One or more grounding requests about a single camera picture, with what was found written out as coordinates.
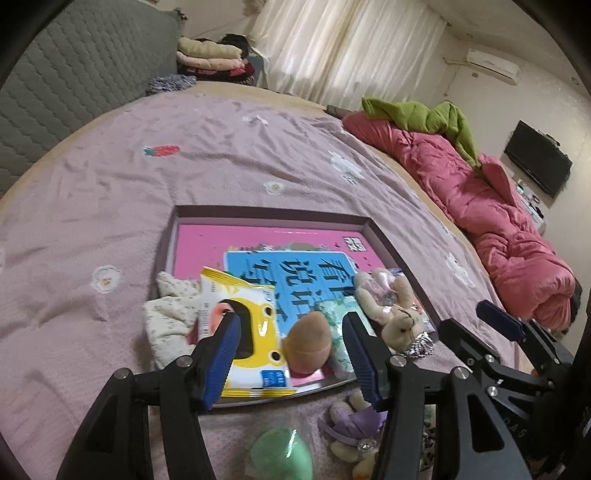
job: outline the yellow and white package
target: yellow and white package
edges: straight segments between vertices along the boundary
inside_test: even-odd
[[[240,344],[222,397],[291,395],[291,378],[275,319],[275,288],[205,267],[201,272],[199,340],[212,336],[230,311],[240,317]]]

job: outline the teddy bear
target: teddy bear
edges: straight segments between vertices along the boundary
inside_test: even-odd
[[[392,353],[402,353],[425,332],[421,312],[413,308],[413,289],[408,279],[395,276],[385,268],[371,275],[355,275],[355,298],[374,322],[382,325],[382,339]]]
[[[337,458],[356,463],[353,480],[369,480],[387,413],[377,413],[358,388],[351,392],[348,400],[337,401],[330,407],[332,427],[323,420],[319,420],[319,427],[336,439],[330,444],[330,451]]]

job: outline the pink folded quilt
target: pink folded quilt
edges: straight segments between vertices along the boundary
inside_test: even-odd
[[[198,59],[189,57],[181,51],[177,51],[177,62],[189,67],[195,67],[203,70],[232,70],[244,66],[242,59]]]
[[[406,132],[354,112],[343,125],[361,141],[396,158],[470,241],[507,312],[563,330],[570,323],[575,281],[520,206],[500,162],[480,154],[482,175],[441,135]]]

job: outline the gray quilted headboard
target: gray quilted headboard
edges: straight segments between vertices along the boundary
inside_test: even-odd
[[[179,11],[138,0],[74,0],[0,89],[0,196],[72,132],[175,73],[182,27]]]

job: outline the white wall-mounted air conditioner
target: white wall-mounted air conditioner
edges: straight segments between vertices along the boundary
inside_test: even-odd
[[[511,85],[518,85],[521,77],[521,69],[515,63],[495,57],[489,53],[470,48],[466,57],[468,66],[488,73],[493,77],[503,80]]]

